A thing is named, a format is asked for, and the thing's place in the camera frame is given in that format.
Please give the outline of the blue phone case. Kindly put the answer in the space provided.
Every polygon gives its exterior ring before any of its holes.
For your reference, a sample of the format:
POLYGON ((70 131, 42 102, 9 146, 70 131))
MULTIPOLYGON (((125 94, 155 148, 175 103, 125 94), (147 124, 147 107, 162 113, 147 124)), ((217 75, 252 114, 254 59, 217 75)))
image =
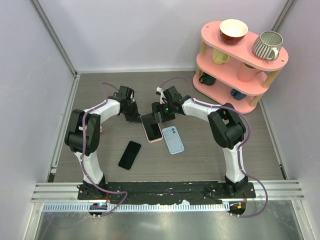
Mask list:
POLYGON ((175 126, 163 128, 162 134, 171 155, 182 153, 185 150, 181 137, 175 126))

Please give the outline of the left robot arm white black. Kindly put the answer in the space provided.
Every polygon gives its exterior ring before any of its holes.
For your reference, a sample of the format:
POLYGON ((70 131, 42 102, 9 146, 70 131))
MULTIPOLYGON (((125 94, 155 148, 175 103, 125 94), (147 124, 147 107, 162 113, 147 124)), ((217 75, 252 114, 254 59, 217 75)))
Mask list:
POLYGON ((83 181, 77 186, 79 200, 103 199, 107 191, 97 149, 100 144, 101 124, 113 116, 123 114, 129 123, 140 123, 135 91, 121 85, 117 91, 88 109, 74 109, 68 121, 64 143, 77 157, 83 181))

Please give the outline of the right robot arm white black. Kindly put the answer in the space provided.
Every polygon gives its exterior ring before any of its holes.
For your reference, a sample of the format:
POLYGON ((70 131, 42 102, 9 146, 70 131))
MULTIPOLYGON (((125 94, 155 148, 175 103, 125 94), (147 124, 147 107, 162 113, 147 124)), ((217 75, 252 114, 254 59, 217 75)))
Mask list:
POLYGON ((209 104, 189 95, 182 96, 174 86, 166 90, 158 87, 156 94, 160 100, 151 105, 156 122, 168 122, 174 120, 176 114, 181 114, 209 123, 213 139, 224 154, 226 193, 233 198, 242 194, 249 182, 243 166, 242 151, 246 127, 233 105, 209 104))

